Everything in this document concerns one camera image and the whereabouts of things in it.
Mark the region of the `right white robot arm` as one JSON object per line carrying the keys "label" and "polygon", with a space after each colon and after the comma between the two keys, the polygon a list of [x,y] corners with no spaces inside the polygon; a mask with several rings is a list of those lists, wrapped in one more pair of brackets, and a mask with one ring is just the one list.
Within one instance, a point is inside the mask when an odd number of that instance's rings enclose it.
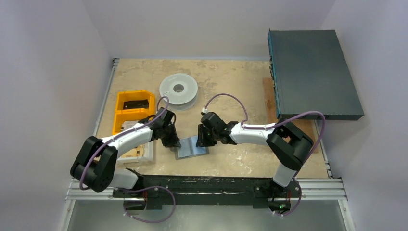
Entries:
{"label": "right white robot arm", "polygon": [[245,128],[238,121],[224,122],[216,113],[202,114],[198,125],[197,147],[222,144],[257,144],[267,146],[280,161],[272,178],[281,187],[287,187],[308,159],[314,142],[294,123],[280,119],[282,125],[254,125]]}

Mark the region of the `grey card holder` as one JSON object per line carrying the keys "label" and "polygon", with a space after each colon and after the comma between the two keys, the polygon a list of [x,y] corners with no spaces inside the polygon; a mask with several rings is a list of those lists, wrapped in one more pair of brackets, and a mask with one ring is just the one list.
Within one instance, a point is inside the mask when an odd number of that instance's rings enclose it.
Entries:
{"label": "grey card holder", "polygon": [[209,154],[207,147],[196,146],[197,141],[198,135],[181,139],[179,141],[181,146],[175,149],[175,158],[180,160]]}

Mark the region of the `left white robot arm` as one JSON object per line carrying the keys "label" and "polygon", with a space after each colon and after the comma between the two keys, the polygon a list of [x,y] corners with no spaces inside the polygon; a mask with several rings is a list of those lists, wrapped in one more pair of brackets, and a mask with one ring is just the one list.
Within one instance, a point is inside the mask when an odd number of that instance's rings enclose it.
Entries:
{"label": "left white robot arm", "polygon": [[130,150],[155,140],[161,140],[166,148],[180,147],[173,118],[175,113],[161,107],[131,128],[105,138],[90,136],[84,141],[70,175],[79,180],[82,190],[96,193],[108,187],[134,189],[139,175],[128,169],[116,169],[118,158]]}

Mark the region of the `white filament spool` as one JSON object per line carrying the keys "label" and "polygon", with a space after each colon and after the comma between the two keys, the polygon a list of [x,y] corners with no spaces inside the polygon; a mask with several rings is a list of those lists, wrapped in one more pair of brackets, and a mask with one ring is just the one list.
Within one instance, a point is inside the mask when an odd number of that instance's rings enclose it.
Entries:
{"label": "white filament spool", "polygon": [[194,106],[198,99],[198,84],[187,74],[176,73],[167,76],[159,86],[161,96],[169,99],[169,108],[184,111]]}

